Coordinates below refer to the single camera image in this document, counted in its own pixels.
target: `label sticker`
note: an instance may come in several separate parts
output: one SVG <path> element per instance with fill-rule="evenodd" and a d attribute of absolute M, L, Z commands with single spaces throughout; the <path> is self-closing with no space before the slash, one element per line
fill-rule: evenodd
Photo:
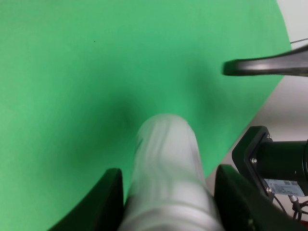
<path fill-rule="evenodd" d="M 272 193 L 291 195 L 291 196 L 305 196 L 302 189 L 296 181 L 289 180 L 271 180 L 264 179 L 271 188 Z"/>

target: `cable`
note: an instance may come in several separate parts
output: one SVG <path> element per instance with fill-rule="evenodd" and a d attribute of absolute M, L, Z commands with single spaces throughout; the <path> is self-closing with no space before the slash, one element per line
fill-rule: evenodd
<path fill-rule="evenodd" d="M 277 203 L 280 205 L 281 209 L 283 210 L 283 212 L 285 214 L 287 214 L 286 210 L 284 209 L 283 205 L 281 204 L 281 202 L 278 200 L 278 198 L 276 196 L 274 196 L 274 199 L 277 201 Z"/>
<path fill-rule="evenodd" d="M 308 214 L 307 212 L 303 211 L 302 208 L 308 206 L 308 201 L 305 201 L 303 203 L 299 203 L 298 197 L 296 196 L 289 196 L 290 201 L 292 202 L 293 206 L 292 209 L 294 210 L 293 214 L 293 219 L 296 219 L 297 216 L 297 221 L 300 222 L 302 219 L 302 214 Z"/>

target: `white cylinder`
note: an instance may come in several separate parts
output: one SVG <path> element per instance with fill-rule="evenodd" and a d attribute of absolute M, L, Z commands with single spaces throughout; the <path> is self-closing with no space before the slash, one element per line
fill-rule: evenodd
<path fill-rule="evenodd" d="M 119 231 L 223 230 L 189 124 L 170 114 L 148 119 L 138 132 Z"/>

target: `green screen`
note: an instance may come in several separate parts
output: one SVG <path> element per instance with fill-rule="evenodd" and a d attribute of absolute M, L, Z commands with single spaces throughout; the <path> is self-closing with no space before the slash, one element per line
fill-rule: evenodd
<path fill-rule="evenodd" d="M 281 79 L 223 62 L 289 49 L 275 0 L 1 0 L 0 230 L 46 230 L 110 167 L 126 193 L 158 113 L 190 123 L 209 174 Z"/>

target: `white floor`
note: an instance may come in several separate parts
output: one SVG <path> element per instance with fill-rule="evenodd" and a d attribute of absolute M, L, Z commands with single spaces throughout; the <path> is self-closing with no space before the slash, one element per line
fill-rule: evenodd
<path fill-rule="evenodd" d="M 277 0 L 277 2 L 285 20 L 290 42 L 308 39 L 308 0 Z M 295 42 L 292 43 L 292 48 L 296 49 L 306 44 L 308 40 Z M 266 126 L 274 141 L 307 140 L 308 77 L 285 76 L 249 126 L 254 125 Z M 234 166 L 231 157 L 232 149 L 222 163 Z M 214 192 L 215 173 L 216 170 L 206 179 L 212 193 Z M 277 195 L 277 197 L 288 214 L 293 215 L 289 198 L 284 195 Z M 299 198 L 300 202 L 306 200 L 308 197 Z M 302 219 L 308 221 L 308 216 L 303 215 Z"/>

